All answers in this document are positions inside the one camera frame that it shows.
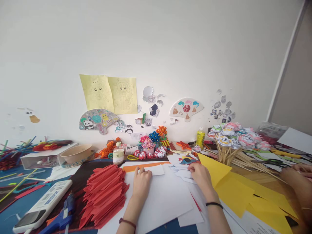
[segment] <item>blue glue gun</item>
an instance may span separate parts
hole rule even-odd
[[[55,230],[63,230],[66,228],[68,231],[69,225],[72,223],[73,220],[73,213],[75,210],[74,204],[75,198],[74,194],[71,192],[67,199],[64,202],[64,207],[59,213],[59,215],[48,225],[46,226],[39,234],[50,234]]]

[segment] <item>beige bowl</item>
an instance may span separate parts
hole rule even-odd
[[[60,156],[64,158],[68,164],[72,164],[89,157],[92,154],[91,147],[92,144],[75,146],[65,150]]]

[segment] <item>paper fan craft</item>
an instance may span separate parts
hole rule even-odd
[[[106,109],[93,109],[84,113],[79,121],[80,130],[98,130],[100,134],[107,133],[107,127],[118,121],[113,112]]]
[[[182,98],[177,101],[170,109],[170,116],[183,117],[185,122],[191,121],[191,116],[197,114],[204,106],[192,98]]]

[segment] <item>orange paper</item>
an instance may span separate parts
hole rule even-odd
[[[157,163],[142,164],[142,165],[135,165],[135,166],[125,166],[123,167],[123,170],[125,172],[131,172],[131,171],[135,171],[137,167],[141,169],[142,167],[146,168],[146,167],[152,167],[152,166],[157,166],[157,165],[163,165],[167,163],[170,163],[170,162],[157,162]]]

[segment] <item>red bracelet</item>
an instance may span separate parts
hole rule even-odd
[[[132,223],[132,222],[130,222],[130,221],[128,221],[128,220],[124,220],[123,218],[120,218],[119,223],[121,223],[121,222],[125,222],[125,223],[130,224],[132,227],[134,227],[134,234],[137,233],[137,229],[136,229],[137,226],[136,226],[134,223]]]

